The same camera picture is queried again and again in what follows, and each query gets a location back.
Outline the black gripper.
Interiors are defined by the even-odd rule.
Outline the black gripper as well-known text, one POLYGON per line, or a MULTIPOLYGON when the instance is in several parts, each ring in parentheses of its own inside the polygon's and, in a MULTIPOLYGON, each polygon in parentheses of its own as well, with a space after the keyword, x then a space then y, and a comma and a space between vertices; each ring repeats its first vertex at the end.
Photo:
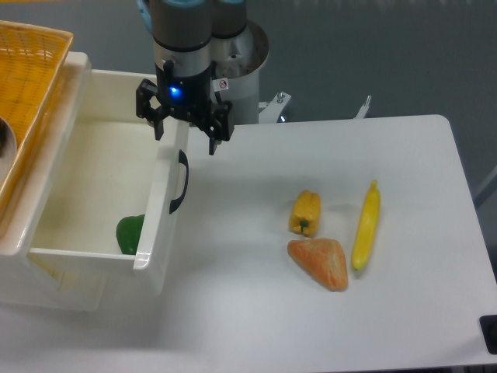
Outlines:
POLYGON ((213 67, 209 64, 201 73, 180 77, 174 72, 174 64, 155 66, 157 85, 143 79, 135 91, 136 116, 146 119, 154 129, 155 139, 164 134, 166 117, 184 120, 200 127, 209 138, 209 155, 214 155, 222 141, 229 141, 234 131, 232 102, 213 103, 210 88, 213 67), (151 99, 157 98, 159 106, 153 108, 151 99))

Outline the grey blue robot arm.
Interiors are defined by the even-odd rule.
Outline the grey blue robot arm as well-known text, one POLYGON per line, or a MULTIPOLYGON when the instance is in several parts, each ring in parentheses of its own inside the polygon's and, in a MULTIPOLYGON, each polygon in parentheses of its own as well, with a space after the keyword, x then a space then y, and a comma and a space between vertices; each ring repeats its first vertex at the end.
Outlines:
POLYGON ((142 1, 154 41, 156 80, 136 90, 136 114, 164 134, 172 117, 198 127, 209 138, 209 153, 229 141, 233 104, 222 99, 219 82, 225 59, 216 44, 238 42, 248 27, 245 1, 142 1))

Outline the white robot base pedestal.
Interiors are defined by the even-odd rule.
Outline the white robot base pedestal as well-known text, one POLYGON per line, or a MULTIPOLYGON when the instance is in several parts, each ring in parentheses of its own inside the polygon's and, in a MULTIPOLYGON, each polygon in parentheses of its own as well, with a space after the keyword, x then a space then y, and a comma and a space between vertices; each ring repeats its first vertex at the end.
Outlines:
POLYGON ((290 94, 278 92, 270 101, 259 100, 259 73, 269 57, 269 39, 259 25, 249 20, 236 37, 212 39, 211 56, 215 62, 211 98, 231 102, 229 119, 234 125, 284 119, 290 94))

